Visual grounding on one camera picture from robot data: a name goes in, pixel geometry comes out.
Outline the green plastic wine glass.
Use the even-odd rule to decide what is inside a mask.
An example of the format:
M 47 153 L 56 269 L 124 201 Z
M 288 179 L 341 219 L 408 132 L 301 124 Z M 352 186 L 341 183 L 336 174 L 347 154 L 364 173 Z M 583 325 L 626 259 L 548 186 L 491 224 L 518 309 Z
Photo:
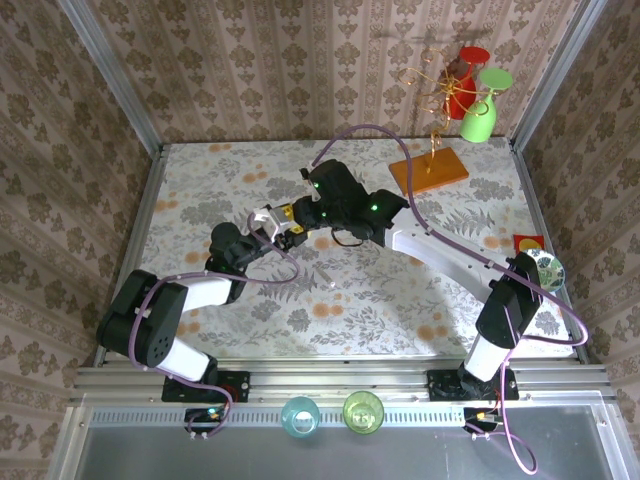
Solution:
M 479 80 L 487 91 L 478 94 L 479 99 L 468 108 L 460 126 L 460 135 L 471 143 L 483 143 L 491 137 L 497 121 L 494 96 L 513 85 L 512 75 L 498 67 L 481 70 Z

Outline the small black circuit board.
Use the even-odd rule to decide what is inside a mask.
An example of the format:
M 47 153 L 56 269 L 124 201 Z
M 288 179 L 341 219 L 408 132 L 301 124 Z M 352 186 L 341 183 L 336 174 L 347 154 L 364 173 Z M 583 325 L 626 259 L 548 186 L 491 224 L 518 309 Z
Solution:
M 190 440 L 208 440 L 216 435 L 227 422 L 230 406 L 214 406 L 188 409 L 184 416 L 184 429 Z
M 504 420 L 502 411 L 493 409 L 465 408 L 463 429 L 473 439 L 490 440 L 493 437 L 504 436 Z

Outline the blue translucent cup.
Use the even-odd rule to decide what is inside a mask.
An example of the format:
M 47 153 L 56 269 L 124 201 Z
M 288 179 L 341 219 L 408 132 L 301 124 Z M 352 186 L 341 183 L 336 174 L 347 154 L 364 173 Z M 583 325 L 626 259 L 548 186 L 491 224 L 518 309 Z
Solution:
M 320 410 L 316 403 L 305 396 L 290 399 L 281 410 L 281 424 L 285 432 L 294 438 L 308 438 L 320 423 Z

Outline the green translucent cup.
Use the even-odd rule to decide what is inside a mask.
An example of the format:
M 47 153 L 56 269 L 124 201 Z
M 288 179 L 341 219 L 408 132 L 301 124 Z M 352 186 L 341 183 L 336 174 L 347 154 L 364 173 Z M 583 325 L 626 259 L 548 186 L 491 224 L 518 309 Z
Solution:
M 350 394 L 343 405 L 343 419 L 346 426 L 360 435 L 375 433 L 383 424 L 384 406 L 378 396 L 369 391 Z

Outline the red plastic wine glass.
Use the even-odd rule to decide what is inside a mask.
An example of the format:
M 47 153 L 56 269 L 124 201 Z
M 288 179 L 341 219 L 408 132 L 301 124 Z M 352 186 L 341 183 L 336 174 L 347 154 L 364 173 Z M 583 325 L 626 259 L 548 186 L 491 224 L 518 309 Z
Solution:
M 481 47 L 465 46 L 460 49 L 459 58 L 466 64 L 463 74 L 456 76 L 445 71 L 447 93 L 443 111 L 453 120 L 462 120 L 476 101 L 474 68 L 484 66 L 490 59 L 490 53 Z

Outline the leaf patterned bowl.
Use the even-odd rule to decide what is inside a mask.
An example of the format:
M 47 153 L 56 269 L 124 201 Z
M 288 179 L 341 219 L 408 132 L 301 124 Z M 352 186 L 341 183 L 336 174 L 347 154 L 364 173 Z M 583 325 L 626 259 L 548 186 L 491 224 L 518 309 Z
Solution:
M 566 270 L 559 259 L 542 249 L 527 249 L 525 253 L 536 264 L 540 286 L 549 293 L 560 290 L 566 280 Z

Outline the grey metal panel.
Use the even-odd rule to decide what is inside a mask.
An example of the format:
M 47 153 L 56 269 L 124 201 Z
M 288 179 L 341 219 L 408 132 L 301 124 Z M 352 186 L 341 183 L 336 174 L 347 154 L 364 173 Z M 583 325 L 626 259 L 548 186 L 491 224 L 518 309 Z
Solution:
M 94 427 L 74 480 L 618 480 L 584 407 L 514 409 L 518 467 L 506 440 L 461 428 L 358 435 L 323 427 L 306 439 L 282 427 L 227 427 L 192 440 L 181 427 Z

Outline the aluminium table side rail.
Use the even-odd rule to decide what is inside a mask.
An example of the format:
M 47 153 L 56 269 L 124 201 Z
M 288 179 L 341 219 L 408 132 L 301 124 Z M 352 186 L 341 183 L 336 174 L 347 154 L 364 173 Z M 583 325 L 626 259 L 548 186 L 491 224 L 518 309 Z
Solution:
M 128 275 L 141 264 L 146 237 L 153 217 L 159 191 L 163 183 L 169 150 L 169 147 L 161 146 L 159 151 L 153 157 L 124 259 L 116 281 L 113 297 L 117 296 Z
M 536 233 L 544 237 L 545 246 L 547 247 L 547 250 L 550 253 L 555 255 L 555 251 L 551 242 L 551 237 L 549 235 L 549 231 L 545 223 L 544 216 L 543 216 L 541 207 L 539 205 L 539 201 L 537 199 L 534 185 L 529 175 L 524 157 L 521 151 L 518 148 L 516 148 L 516 146 L 514 146 L 513 141 L 509 141 L 508 144 L 514 158 L 514 164 L 519 175 L 523 193 L 527 200 L 527 204 L 529 207 L 533 224 L 535 226 Z M 565 284 L 559 290 L 557 290 L 554 295 L 556 296 L 556 298 L 566 303 L 569 307 L 573 308 L 571 305 L 571 300 L 569 298 L 566 286 L 567 285 L 566 285 L 566 278 L 565 278 Z M 579 332 L 578 326 L 575 324 L 575 321 L 566 312 L 562 313 L 562 317 L 563 317 L 567 331 L 570 332 L 571 334 L 570 337 L 572 339 L 577 338 L 577 335 L 580 332 Z M 581 364 L 590 363 L 587 350 L 584 345 L 574 347 L 573 356 L 577 358 Z

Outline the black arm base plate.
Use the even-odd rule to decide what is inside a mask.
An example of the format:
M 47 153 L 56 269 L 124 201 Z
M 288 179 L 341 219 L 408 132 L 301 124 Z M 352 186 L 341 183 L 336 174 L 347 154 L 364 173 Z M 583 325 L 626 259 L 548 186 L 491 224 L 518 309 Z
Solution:
M 500 372 L 489 381 L 481 381 L 463 368 L 426 372 L 429 399 L 434 402 L 494 401 L 501 393 L 504 393 L 506 400 L 519 399 L 518 385 L 512 370 L 505 370 L 505 386 L 501 385 Z
M 227 391 L 234 403 L 247 403 L 250 392 L 250 373 L 248 371 L 219 371 L 217 387 Z M 224 403 L 226 396 L 208 389 L 188 387 L 175 380 L 166 378 L 161 400 L 166 403 Z

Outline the aluminium mounting rail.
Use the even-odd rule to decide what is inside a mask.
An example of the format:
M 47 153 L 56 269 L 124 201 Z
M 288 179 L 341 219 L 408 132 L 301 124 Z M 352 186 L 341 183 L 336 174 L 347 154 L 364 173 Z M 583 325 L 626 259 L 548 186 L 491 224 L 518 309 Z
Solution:
M 274 406 L 305 395 L 322 406 L 336 406 L 353 391 L 371 390 L 393 406 L 409 406 L 427 402 L 428 371 L 453 369 L 460 362 L 437 357 L 239 358 L 222 359 L 219 367 L 249 372 L 251 405 Z M 511 369 L 525 406 L 616 398 L 601 365 L 582 364 L 574 358 L 516 359 Z M 156 407 L 163 382 L 161 375 L 138 370 L 121 355 L 108 354 L 101 366 L 79 370 L 70 403 Z

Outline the aluminium frame post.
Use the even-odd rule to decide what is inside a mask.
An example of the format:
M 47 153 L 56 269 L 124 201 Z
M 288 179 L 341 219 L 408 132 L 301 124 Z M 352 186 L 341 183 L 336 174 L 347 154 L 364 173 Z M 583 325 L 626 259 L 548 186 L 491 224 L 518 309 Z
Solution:
M 161 152 L 163 141 L 152 124 L 123 62 L 109 44 L 87 0 L 59 0 L 60 6 L 84 44 L 117 103 L 123 110 L 139 141 L 151 157 Z
M 607 0 L 580 0 L 531 100 L 511 135 L 515 151 L 523 151 L 606 6 Z

